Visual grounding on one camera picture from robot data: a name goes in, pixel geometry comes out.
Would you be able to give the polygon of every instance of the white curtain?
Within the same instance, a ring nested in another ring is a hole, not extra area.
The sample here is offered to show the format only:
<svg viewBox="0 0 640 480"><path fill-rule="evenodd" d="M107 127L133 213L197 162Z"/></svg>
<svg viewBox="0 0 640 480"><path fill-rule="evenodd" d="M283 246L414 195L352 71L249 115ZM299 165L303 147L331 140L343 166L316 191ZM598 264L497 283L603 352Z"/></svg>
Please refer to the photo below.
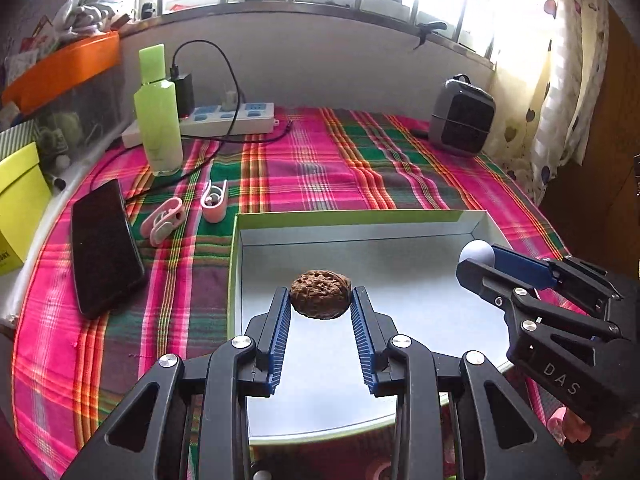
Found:
<svg viewBox="0 0 640 480"><path fill-rule="evenodd" d="M607 60L606 0L501 0L485 151L536 203L582 162Z"/></svg>

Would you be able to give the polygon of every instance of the white wall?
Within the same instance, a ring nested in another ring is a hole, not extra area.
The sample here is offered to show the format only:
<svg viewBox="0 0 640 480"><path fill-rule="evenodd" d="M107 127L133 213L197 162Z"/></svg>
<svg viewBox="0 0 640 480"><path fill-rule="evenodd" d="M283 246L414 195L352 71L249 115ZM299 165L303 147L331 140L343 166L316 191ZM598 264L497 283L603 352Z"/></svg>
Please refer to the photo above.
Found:
<svg viewBox="0 0 640 480"><path fill-rule="evenodd" d="M140 87L138 50L164 43L167 73L175 49L187 40L213 41L227 54L252 102L287 107L353 108L428 119L445 79L466 73L486 89L492 70L403 32L329 16L227 14L150 28L122 40L125 88L122 111L132 115ZM197 105L222 100L233 88L222 56L192 44L178 54L192 72Z"/></svg>

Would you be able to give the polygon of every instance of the black charger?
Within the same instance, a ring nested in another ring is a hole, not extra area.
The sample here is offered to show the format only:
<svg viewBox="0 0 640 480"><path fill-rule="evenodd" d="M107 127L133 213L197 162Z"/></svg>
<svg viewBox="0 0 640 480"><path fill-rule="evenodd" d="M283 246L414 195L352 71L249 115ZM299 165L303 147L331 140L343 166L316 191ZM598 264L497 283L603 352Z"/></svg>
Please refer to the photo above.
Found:
<svg viewBox="0 0 640 480"><path fill-rule="evenodd" d="M189 117L195 110L195 99L193 97L193 81L191 72L180 74L180 69L176 64L169 69L169 81L175 84L175 100L178 105L178 117Z"/></svg>

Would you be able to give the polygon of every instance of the walnut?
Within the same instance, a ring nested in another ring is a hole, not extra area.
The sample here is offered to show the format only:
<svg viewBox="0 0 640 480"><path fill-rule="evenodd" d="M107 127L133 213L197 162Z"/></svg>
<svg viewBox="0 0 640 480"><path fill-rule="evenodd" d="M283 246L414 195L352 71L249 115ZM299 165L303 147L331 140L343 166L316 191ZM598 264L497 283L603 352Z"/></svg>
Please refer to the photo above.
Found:
<svg viewBox="0 0 640 480"><path fill-rule="evenodd" d="M351 280L329 270L308 270L291 284L290 298L303 316L335 319L351 304Z"/></svg>

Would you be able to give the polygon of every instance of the black phone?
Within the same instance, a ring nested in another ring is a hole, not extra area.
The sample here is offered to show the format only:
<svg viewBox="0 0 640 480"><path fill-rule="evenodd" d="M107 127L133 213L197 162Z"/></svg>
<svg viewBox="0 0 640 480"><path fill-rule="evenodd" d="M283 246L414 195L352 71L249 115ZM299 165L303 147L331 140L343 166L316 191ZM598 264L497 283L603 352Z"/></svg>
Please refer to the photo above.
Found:
<svg viewBox="0 0 640 480"><path fill-rule="evenodd" d="M118 306L145 283L145 267L116 179L73 204L71 260L78 309L87 319Z"/></svg>

